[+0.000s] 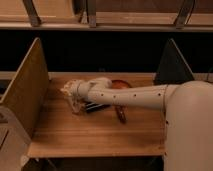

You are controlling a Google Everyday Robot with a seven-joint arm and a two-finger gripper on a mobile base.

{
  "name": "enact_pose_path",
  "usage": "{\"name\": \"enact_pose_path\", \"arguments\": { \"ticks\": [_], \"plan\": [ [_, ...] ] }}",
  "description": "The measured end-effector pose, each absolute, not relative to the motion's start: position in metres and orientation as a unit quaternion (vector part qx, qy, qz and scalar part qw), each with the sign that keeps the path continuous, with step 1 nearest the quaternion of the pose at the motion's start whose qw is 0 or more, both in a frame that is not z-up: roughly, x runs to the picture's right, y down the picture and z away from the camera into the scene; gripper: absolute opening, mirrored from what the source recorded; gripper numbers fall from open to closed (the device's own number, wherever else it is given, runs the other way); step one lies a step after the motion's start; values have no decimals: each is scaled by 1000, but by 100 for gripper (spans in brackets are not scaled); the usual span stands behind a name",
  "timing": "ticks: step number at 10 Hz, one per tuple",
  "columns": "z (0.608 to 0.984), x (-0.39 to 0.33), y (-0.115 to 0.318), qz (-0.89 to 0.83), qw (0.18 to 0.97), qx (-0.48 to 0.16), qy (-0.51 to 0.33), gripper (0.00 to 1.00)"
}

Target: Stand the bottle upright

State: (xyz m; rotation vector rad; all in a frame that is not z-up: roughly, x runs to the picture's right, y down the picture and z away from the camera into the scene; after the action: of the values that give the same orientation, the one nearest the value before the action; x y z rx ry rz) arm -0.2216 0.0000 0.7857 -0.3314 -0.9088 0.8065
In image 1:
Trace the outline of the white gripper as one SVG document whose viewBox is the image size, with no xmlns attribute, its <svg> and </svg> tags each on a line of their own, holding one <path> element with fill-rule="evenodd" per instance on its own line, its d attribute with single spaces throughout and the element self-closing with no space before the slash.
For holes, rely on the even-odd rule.
<svg viewBox="0 0 213 171">
<path fill-rule="evenodd" d="M 65 96 L 70 97 L 74 100 L 77 100 L 79 98 L 78 88 L 81 83 L 82 83 L 82 80 L 70 80 L 60 89 L 60 91 Z"/>
</svg>

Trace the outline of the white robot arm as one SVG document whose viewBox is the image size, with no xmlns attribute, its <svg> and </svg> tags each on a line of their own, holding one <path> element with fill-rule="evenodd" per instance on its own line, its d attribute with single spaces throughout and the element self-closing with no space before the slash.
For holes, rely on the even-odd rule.
<svg viewBox="0 0 213 171">
<path fill-rule="evenodd" d="M 61 91 L 75 113 L 84 101 L 164 112 L 164 171 L 213 171 L 213 84 L 188 81 L 114 89 L 110 79 L 100 77 L 71 80 Z"/>
</svg>

